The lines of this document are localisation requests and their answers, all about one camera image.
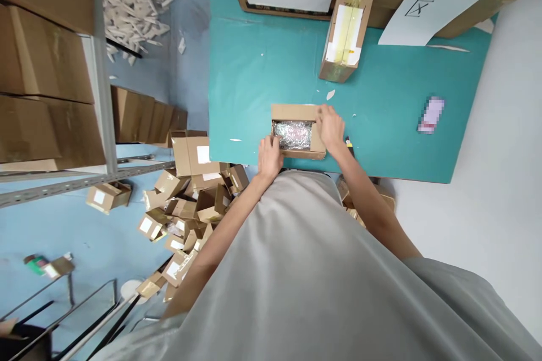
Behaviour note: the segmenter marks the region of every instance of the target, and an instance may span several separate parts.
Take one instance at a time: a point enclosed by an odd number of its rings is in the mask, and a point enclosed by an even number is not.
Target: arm
[[[344,121],[331,106],[318,109],[318,129],[327,150],[339,164],[354,207],[367,230],[398,259],[421,257],[373,183],[344,143]]]
[[[203,246],[169,303],[162,319],[192,309],[199,294],[224,258],[244,221],[277,177],[282,168],[283,159],[279,151],[278,137],[267,136],[261,140],[258,155],[258,174],[253,178],[247,189],[237,197],[235,205],[228,210]]]

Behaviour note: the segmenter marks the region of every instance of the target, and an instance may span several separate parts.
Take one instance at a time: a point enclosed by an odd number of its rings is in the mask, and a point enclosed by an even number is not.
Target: hand
[[[258,175],[271,184],[284,164],[279,148],[280,137],[268,135],[260,141],[258,149]]]
[[[331,155],[346,148],[344,143],[344,120],[332,106],[323,104],[318,107],[316,124],[320,138]]]

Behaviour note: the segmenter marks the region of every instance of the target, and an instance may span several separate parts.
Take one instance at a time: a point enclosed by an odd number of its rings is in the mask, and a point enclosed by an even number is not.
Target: blue floor
[[[208,72],[209,72],[209,0],[175,0],[170,13],[161,21],[171,26],[167,35],[158,39],[163,47],[149,45],[148,55],[130,67],[127,60],[116,54],[116,62],[108,62],[110,75],[118,77],[112,84],[149,94],[162,102],[184,108],[189,112],[191,129],[208,130]],[[186,50],[178,50],[180,30],[186,40]],[[171,150],[144,145],[117,146],[119,157],[145,154],[156,160],[173,159]],[[22,300],[50,282],[39,277],[23,264],[30,254],[41,254],[52,260],[67,252],[74,257],[73,273],[76,302],[82,301],[107,280],[116,278],[119,287],[129,279],[144,279],[169,257],[163,241],[150,243],[137,231],[145,211],[141,191],[150,189],[159,173],[129,179],[133,194],[128,207],[117,208],[110,215],[85,204],[88,190],[11,206],[0,210],[2,237],[0,239],[0,283],[5,287],[0,303],[0,317]],[[0,183],[0,193],[22,190],[72,178],[43,181]],[[25,317],[49,300],[55,303],[32,320],[47,326],[69,308],[65,281],[58,281],[40,299],[15,313]],[[64,349],[108,307],[111,290],[83,305],[66,319],[53,334],[54,350]],[[145,311],[160,314],[158,298],[148,303]],[[132,323],[141,316],[132,317]],[[92,340],[74,359],[83,360],[97,344]]]

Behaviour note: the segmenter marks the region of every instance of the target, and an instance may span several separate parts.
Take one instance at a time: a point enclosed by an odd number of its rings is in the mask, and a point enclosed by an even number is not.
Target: person
[[[333,107],[318,107],[317,124],[366,229],[327,175],[279,174],[279,140],[266,137],[258,174],[162,321],[94,360],[541,360],[487,281],[422,257],[346,147]]]

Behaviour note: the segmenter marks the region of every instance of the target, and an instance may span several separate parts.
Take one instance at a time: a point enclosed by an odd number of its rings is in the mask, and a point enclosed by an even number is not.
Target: person's left hand
[[[279,148],[280,137],[268,135],[258,149],[258,175],[271,184],[282,169],[284,157]]]

